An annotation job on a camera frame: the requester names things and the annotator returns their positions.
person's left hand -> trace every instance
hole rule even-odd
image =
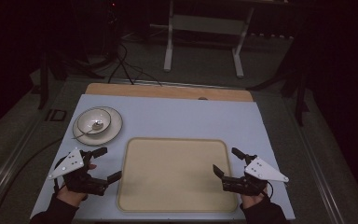
[[[97,166],[94,164],[89,165],[89,168],[91,170],[95,169],[95,167],[97,167]],[[74,207],[78,207],[86,196],[87,196],[86,193],[73,192],[73,191],[70,191],[66,186],[63,186],[60,189],[60,191],[58,191],[57,199],[65,202],[65,203],[69,203]]]

gray carpet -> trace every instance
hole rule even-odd
[[[141,67],[163,85],[180,83],[244,89],[273,76],[290,42],[280,38],[248,37],[241,53],[244,79],[235,77],[230,48],[225,45],[217,47],[177,40],[173,48],[172,71],[165,73],[162,69],[165,45],[161,39],[123,44],[128,50],[126,62]],[[123,49],[120,49],[120,55],[124,55]],[[65,82],[50,79],[50,98],[45,110],[37,110],[37,95],[25,95],[0,120],[0,167],[15,148],[20,147],[22,153],[19,165],[14,166],[13,171],[36,151],[63,137],[77,101],[88,84],[106,82],[116,66],[114,63],[98,71],[105,76],[104,80],[83,77],[76,71],[72,71]],[[138,76],[135,69],[140,68],[127,66],[127,69],[132,77]],[[128,83],[122,78],[125,74],[119,69],[112,82]],[[135,83],[155,84],[153,78],[146,75],[141,75],[140,79],[142,81]],[[282,83],[277,83],[252,94],[280,169],[291,179],[287,191],[296,214],[292,223],[358,223],[358,187],[311,92],[307,91],[305,102],[309,112],[303,114],[305,125],[301,128],[293,116],[295,99],[282,98],[279,94],[281,86]],[[49,109],[66,111],[66,119],[45,120]],[[27,223],[59,145],[58,142],[47,147],[16,177],[0,208],[0,223]],[[333,214],[328,204],[331,199],[338,210]]]

black sleeve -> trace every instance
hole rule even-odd
[[[284,217],[283,210],[269,198],[265,198],[260,203],[244,209],[240,205],[242,212],[245,214],[247,224],[286,224],[289,223]]]
[[[54,194],[51,197],[48,210],[34,215],[30,224],[70,224],[77,209],[77,207],[57,199]]]

